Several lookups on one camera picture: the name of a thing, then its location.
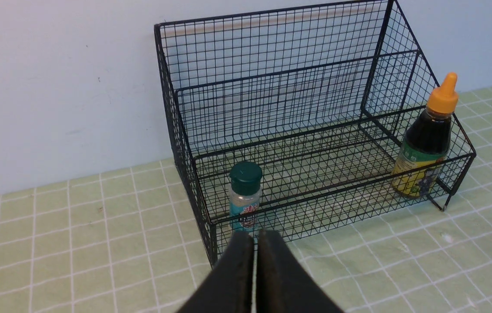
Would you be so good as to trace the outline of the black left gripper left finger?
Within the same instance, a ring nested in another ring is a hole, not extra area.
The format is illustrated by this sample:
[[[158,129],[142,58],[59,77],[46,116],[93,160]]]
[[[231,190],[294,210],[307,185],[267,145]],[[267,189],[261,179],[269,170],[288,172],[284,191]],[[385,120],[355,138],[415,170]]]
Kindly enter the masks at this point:
[[[252,310],[254,240],[235,232],[221,258],[179,313],[250,313]]]

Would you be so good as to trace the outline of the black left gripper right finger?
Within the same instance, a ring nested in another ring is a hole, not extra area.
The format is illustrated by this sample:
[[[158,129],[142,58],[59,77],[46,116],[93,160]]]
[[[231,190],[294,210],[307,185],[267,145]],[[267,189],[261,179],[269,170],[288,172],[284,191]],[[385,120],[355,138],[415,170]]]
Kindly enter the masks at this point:
[[[343,313],[296,260],[275,230],[258,236],[258,313]]]

